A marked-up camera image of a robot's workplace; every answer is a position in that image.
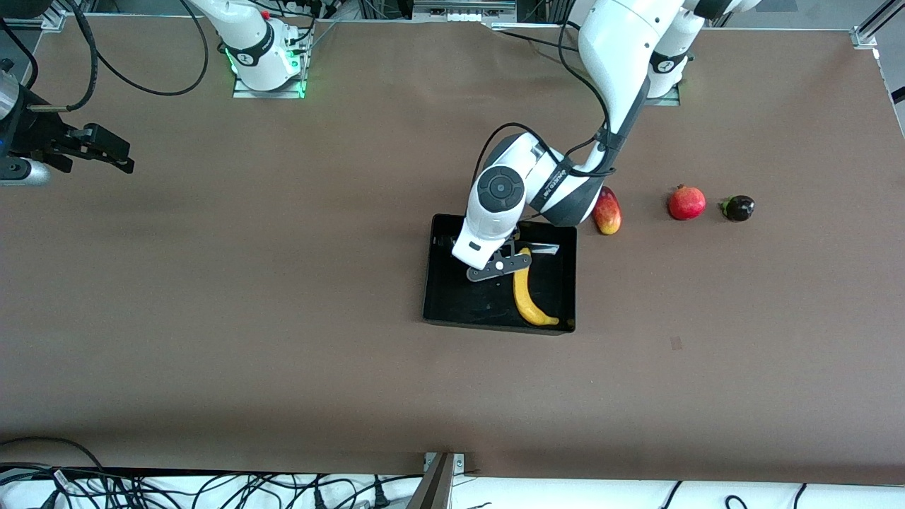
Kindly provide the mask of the yellow banana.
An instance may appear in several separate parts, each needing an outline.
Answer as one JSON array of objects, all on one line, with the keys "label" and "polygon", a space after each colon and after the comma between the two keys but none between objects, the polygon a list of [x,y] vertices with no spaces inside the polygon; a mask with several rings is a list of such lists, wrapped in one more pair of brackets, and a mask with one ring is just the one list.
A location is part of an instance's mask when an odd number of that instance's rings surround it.
[{"label": "yellow banana", "polygon": [[559,318],[547,315],[534,303],[530,295],[530,268],[524,268],[512,275],[512,291],[518,313],[524,321],[536,327],[552,327],[559,325]]}]

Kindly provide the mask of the metal connector box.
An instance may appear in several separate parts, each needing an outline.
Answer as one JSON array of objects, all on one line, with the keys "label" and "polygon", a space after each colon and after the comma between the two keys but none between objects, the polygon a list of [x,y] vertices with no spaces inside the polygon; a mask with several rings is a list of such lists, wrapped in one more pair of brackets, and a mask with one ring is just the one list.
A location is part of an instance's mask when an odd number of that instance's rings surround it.
[{"label": "metal connector box", "polygon": [[411,19],[420,22],[517,23],[516,0],[413,0]]}]

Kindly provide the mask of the black rectangular tray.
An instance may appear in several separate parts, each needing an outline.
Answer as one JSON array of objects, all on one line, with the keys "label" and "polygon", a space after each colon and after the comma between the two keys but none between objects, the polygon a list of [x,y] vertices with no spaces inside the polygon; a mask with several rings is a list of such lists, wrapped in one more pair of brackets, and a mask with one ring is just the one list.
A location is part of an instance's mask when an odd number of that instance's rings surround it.
[{"label": "black rectangular tray", "polygon": [[576,329],[576,255],[578,231],[549,223],[521,222],[516,228],[518,254],[531,255],[529,285],[534,303],[559,318],[559,325],[536,327],[521,318],[512,291],[512,275],[469,281],[471,268],[453,256],[465,219],[435,215],[428,251],[423,315],[427,322],[450,327],[534,333],[549,336]]}]

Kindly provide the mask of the red yellow mango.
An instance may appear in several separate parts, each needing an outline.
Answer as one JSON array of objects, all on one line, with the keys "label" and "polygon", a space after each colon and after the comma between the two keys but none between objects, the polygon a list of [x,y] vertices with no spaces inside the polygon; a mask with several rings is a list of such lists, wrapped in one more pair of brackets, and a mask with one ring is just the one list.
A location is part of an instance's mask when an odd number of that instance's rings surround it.
[{"label": "red yellow mango", "polygon": [[610,187],[601,188],[592,208],[592,219],[600,234],[613,235],[621,228],[623,213],[620,203]]}]

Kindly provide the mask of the red pomegranate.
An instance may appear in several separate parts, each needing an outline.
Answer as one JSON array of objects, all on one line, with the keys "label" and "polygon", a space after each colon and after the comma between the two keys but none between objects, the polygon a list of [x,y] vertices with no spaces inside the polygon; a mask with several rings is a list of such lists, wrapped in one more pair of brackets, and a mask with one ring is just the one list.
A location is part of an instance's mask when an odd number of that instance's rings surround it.
[{"label": "red pomegranate", "polygon": [[698,187],[679,185],[667,200],[669,215],[678,221],[699,217],[707,206],[705,194]]}]

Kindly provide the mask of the brown table cover sheet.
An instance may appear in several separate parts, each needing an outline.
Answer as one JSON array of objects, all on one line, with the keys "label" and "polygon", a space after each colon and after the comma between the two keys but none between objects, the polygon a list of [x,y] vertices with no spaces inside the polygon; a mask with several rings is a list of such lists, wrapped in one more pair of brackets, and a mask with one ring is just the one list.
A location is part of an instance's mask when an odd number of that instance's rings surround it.
[{"label": "brown table cover sheet", "polygon": [[[715,30],[578,231],[576,330],[421,318],[431,222],[505,122],[597,128],[547,50],[483,25],[350,23],[308,96],[218,60],[159,98],[107,72],[74,124],[132,143],[0,188],[0,440],[107,467],[905,484],[905,138],[843,31]],[[698,187],[706,210],[668,199]],[[724,219],[735,194],[756,202]]]}]

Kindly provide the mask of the dark purple eggplant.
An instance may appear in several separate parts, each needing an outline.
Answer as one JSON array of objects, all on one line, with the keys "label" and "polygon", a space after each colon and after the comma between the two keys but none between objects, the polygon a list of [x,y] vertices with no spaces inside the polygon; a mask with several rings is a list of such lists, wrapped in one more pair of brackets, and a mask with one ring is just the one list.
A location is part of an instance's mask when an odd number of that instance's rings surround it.
[{"label": "dark purple eggplant", "polygon": [[724,219],[731,222],[744,222],[753,215],[755,200],[746,194],[735,194],[720,203],[720,212]]}]

